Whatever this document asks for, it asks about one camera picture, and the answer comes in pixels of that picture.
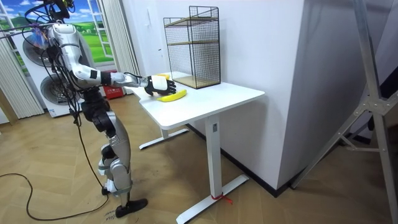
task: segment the white desk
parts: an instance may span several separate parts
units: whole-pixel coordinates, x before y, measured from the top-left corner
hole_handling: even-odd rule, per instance
[[[264,95],[264,92],[229,83],[221,83],[199,90],[179,83],[176,83],[176,86],[177,91],[186,89],[187,95],[168,103],[155,100],[158,96],[149,96],[143,88],[131,88],[131,90],[140,98],[139,103],[159,125],[162,132],[161,138],[141,145],[140,149],[188,131],[183,129],[168,134],[167,130],[205,118],[211,195],[179,215],[177,223],[182,224],[215,203],[217,200],[213,198],[228,194],[249,179],[243,174],[225,186],[221,185],[220,124],[218,114],[254,101]]]

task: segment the banana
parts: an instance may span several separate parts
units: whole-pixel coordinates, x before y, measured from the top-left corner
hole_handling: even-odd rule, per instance
[[[156,100],[159,100],[161,102],[171,102],[171,101],[183,98],[186,94],[187,94],[187,90],[181,90],[181,91],[174,93],[173,95],[162,96]]]
[[[170,79],[170,75],[168,75],[168,74],[156,74],[156,75],[165,77],[167,80]]]

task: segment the grass mural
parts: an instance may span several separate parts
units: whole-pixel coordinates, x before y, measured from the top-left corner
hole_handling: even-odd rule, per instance
[[[11,21],[15,27],[25,26],[27,24],[25,18],[21,16],[15,17],[11,19]],[[113,61],[113,58],[105,56],[104,50],[101,45],[100,37],[98,36],[97,31],[95,29],[94,22],[77,22],[72,24],[76,27],[76,29],[83,35],[83,38],[86,40],[88,46],[90,47],[91,54],[93,56],[93,60],[95,63]],[[9,28],[7,21],[1,17],[0,17],[0,26],[2,29]],[[98,26],[103,27],[102,22],[99,22]],[[101,36],[103,41],[105,42],[108,41],[105,32],[102,31]],[[109,45],[106,45],[106,52],[108,55],[112,54]]]

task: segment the curtain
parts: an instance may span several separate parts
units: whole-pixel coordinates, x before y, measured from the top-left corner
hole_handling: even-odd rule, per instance
[[[120,0],[99,1],[118,71],[139,75],[136,56]]]
[[[18,118],[44,113],[6,39],[0,39],[0,88]]]

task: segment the desk foot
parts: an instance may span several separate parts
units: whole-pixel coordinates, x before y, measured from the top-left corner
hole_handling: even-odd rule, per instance
[[[142,145],[139,146],[139,149],[141,149],[141,150],[142,150],[142,149],[145,149],[145,148],[147,148],[147,147],[149,147],[149,146],[152,146],[152,145],[154,145],[154,144],[158,144],[158,143],[164,142],[164,141],[166,141],[166,140],[168,140],[168,139],[170,139],[170,138],[172,138],[172,137],[178,136],[178,135],[183,134],[183,133],[186,133],[186,132],[188,132],[188,131],[189,131],[189,130],[186,129],[186,128],[181,129],[181,130],[179,130],[179,131],[176,131],[176,132],[174,132],[174,133],[169,134],[169,136],[168,136],[167,138],[160,137],[160,138],[158,138],[158,139],[155,139],[155,140],[152,140],[152,141],[150,141],[150,142],[144,143],[144,144],[142,144]]]
[[[233,189],[238,187],[239,185],[245,183],[247,180],[249,180],[249,177],[246,175],[242,174],[239,177],[235,178],[228,184],[226,184],[223,187],[223,193],[224,195],[230,193]],[[208,196],[207,198],[203,199],[196,205],[192,206],[189,208],[187,211],[183,212],[181,215],[179,215],[176,219],[178,224],[183,224],[194,218],[195,216],[199,215],[202,211],[204,211],[206,208],[208,208],[210,205],[213,205],[217,200],[213,200],[211,198],[211,195]]]

